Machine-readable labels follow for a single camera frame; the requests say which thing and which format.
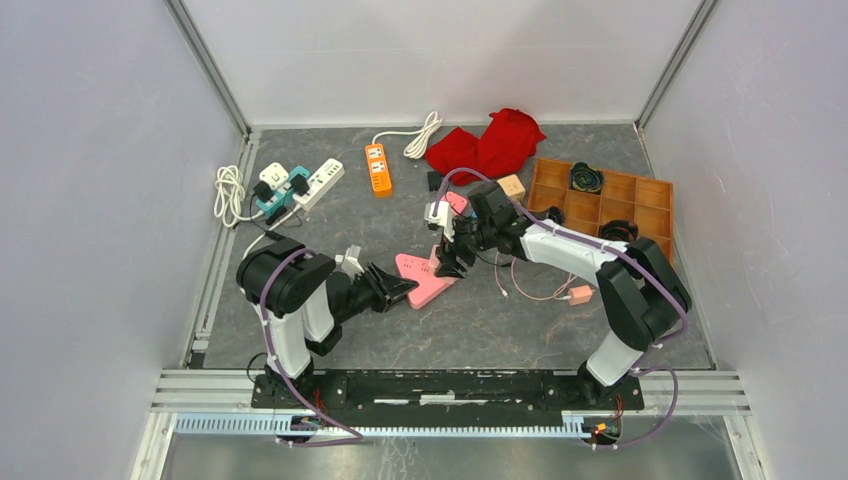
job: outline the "pink power strip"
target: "pink power strip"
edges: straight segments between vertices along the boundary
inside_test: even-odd
[[[446,193],[442,199],[447,199],[457,212],[462,212],[468,205],[468,200],[453,192]],[[433,245],[429,259],[405,253],[399,253],[395,257],[400,276],[418,282],[418,288],[409,292],[408,295],[409,305],[416,310],[430,303],[457,280],[455,278],[438,278],[434,275],[439,267],[439,260],[436,258],[437,247],[437,245]]]

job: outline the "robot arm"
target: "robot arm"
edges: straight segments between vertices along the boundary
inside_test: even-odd
[[[524,217],[497,183],[477,187],[469,200],[477,218],[454,216],[443,205],[427,206],[425,219],[430,228],[442,227],[446,232],[436,251],[441,262],[436,276],[462,278],[478,251],[497,248],[525,261],[571,272],[598,287],[611,331],[579,370],[587,380],[585,393],[590,400],[614,387],[650,345],[677,323],[679,316],[671,304],[650,284],[640,287],[641,275],[632,267],[612,253],[555,235],[552,229],[565,229],[551,220],[543,221],[553,227],[547,229]],[[630,244],[605,244],[634,258],[689,310],[688,292],[654,241],[643,237]]]
[[[291,238],[279,238],[245,257],[236,272],[236,282],[260,319],[259,301],[265,284],[281,262],[305,248]],[[357,254],[358,247],[342,257],[342,268],[348,273],[334,271],[334,259],[316,254],[296,258],[277,276],[265,300],[266,331],[270,333],[266,341],[278,352],[283,371],[269,353],[266,373],[293,379],[308,373],[312,368],[309,352],[329,353],[342,337],[344,322],[368,308],[386,312],[418,286],[374,264],[363,269]]]

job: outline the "wooden tray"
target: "wooden tray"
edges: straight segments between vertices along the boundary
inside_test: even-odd
[[[604,172],[600,195],[568,188],[571,163],[550,158],[536,160],[527,209],[539,212],[556,206],[565,212],[565,227],[598,236],[610,220],[629,220],[639,226],[639,236],[657,242],[669,262],[672,256],[674,202],[672,184],[612,170]]]

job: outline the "orange power strip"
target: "orange power strip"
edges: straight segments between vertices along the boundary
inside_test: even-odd
[[[368,160],[368,173],[371,175],[371,190],[377,198],[392,194],[392,179],[389,177],[389,163],[382,143],[365,147],[365,159]]]

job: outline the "white plug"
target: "white plug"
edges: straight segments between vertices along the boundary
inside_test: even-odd
[[[271,190],[279,190],[289,179],[289,172],[277,162],[265,167],[259,172],[259,180],[267,183]]]
[[[439,202],[435,215],[433,215],[432,203],[424,206],[424,221],[442,227],[444,229],[442,234],[451,242],[453,241],[453,216],[453,208],[447,201]]]
[[[309,191],[303,195],[294,195],[294,201],[300,205],[300,209],[309,211],[312,207],[321,200],[321,197],[327,193],[336,182],[344,175],[344,166],[334,158],[328,159],[321,165],[306,183],[309,185]]]
[[[341,267],[342,271],[351,279],[365,272],[365,269],[359,264],[359,252],[361,250],[358,245],[351,245],[345,250],[344,255],[336,255],[336,265]]]

